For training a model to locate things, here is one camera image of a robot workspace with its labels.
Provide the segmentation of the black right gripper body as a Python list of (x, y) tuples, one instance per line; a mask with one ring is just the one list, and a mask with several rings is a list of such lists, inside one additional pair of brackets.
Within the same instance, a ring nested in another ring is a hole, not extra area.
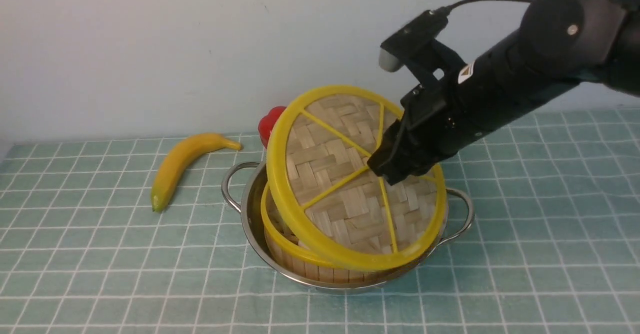
[(481, 136), (446, 83), (419, 85), (400, 101), (404, 111), (382, 134), (368, 167), (394, 185), (423, 176)]

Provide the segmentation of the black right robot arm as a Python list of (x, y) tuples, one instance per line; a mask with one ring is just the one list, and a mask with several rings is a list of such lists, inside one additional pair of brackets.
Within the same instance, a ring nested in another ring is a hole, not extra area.
[(418, 85), (368, 167), (394, 185), (423, 176), (494, 131), (583, 82), (639, 95), (639, 0), (525, 0), (519, 28), (466, 63), (437, 40), (463, 0), (427, 10), (381, 43), (379, 66)]

